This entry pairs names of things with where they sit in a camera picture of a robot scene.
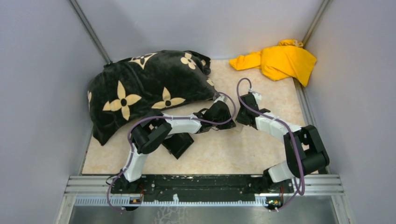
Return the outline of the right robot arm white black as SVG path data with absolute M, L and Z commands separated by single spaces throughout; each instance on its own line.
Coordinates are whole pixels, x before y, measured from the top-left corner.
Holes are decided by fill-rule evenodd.
M 261 95 L 250 92 L 239 97 L 238 123 L 270 134 L 284 144 L 285 161 L 263 172 L 263 187 L 276 192 L 283 181 L 300 178 L 329 165 L 330 159 L 317 128 L 299 126 L 280 120 L 271 111 L 258 109 Z

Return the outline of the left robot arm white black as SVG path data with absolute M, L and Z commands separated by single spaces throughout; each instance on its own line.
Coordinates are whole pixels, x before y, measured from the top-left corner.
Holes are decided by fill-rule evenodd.
M 216 100 L 210 108 L 186 116 L 171 116 L 154 109 L 129 132 L 131 150 L 121 171 L 122 188 L 128 193 L 139 189 L 147 157 L 160 146 L 179 159 L 194 142 L 191 134 L 235 127 L 233 116 L 223 100 Z

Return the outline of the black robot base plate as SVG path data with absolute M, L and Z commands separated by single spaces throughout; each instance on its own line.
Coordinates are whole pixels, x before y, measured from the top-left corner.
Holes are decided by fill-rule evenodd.
M 294 193 L 291 180 L 270 184 L 261 175 L 142 175 L 129 182 L 124 176 L 111 185 L 111 194 L 138 194 L 130 204 L 142 202 L 238 203 L 254 202 L 270 193 L 260 204 L 281 207 L 286 193 Z

